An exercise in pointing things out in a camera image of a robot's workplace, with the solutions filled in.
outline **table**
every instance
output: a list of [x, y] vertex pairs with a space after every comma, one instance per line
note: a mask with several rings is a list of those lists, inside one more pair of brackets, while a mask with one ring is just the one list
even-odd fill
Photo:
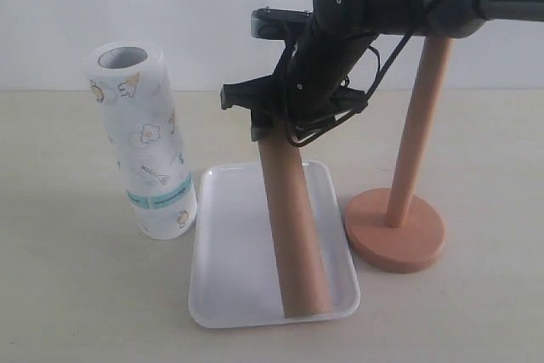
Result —
[[[303, 151], [341, 206], [390, 185], [409, 97], [378, 93]], [[218, 93], [175, 98], [196, 184], [258, 159], [247, 112], [221, 111]], [[444, 92], [417, 189], [448, 228], [432, 269], [355, 258], [347, 320], [208, 331], [187, 309], [194, 231], [139, 233], [92, 95], [0, 93], [0, 361], [542, 361], [542, 106], [538, 90]]]

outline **teal stripe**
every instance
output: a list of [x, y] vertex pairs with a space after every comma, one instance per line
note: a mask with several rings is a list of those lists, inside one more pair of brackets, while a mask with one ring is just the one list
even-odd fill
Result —
[[160, 196], [154, 196], [154, 197], [142, 197], [137, 196], [133, 193], [127, 192], [128, 199], [134, 206], [139, 208], [164, 208], [168, 206], [172, 206], [176, 201], [183, 198], [187, 193], [189, 193], [189, 190], [193, 184], [193, 178], [191, 177], [191, 174], [187, 176], [187, 179], [178, 186], [177, 189], [174, 189], [166, 195], [160, 195]]

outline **cardboard tube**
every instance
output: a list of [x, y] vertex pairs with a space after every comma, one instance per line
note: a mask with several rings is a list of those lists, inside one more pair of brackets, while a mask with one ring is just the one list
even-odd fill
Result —
[[402, 227], [410, 209], [452, 44], [453, 40], [445, 37], [425, 40], [385, 218], [392, 227]]
[[282, 122], [275, 122], [258, 146], [284, 315], [331, 312], [331, 293], [300, 151], [287, 142]]

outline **white wall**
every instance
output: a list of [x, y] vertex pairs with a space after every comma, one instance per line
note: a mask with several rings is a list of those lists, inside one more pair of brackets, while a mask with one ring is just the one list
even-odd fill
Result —
[[[265, 75], [281, 45], [251, 39], [249, 15], [266, 5], [311, 9], [311, 0], [0, 0], [0, 89], [84, 89], [82, 58], [120, 39], [163, 47], [175, 89], [217, 90]], [[396, 41], [383, 38], [379, 46], [387, 54]], [[411, 85], [420, 47], [418, 39], [405, 51], [385, 88]], [[447, 85], [540, 87], [543, 48], [544, 25], [489, 23], [457, 43]], [[355, 71], [354, 85], [365, 86], [371, 57]]]

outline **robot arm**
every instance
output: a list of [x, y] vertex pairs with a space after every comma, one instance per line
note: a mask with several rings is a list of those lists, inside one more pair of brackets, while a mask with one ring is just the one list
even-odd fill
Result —
[[225, 85], [222, 107], [252, 111], [253, 140], [273, 117], [298, 140], [321, 135], [363, 111], [392, 64], [369, 93], [348, 88], [347, 75], [379, 35], [404, 35], [404, 47], [412, 35], [468, 37], [492, 19], [544, 21], [544, 0], [314, 0], [312, 14], [260, 9], [253, 36], [283, 40], [286, 49], [273, 75]]

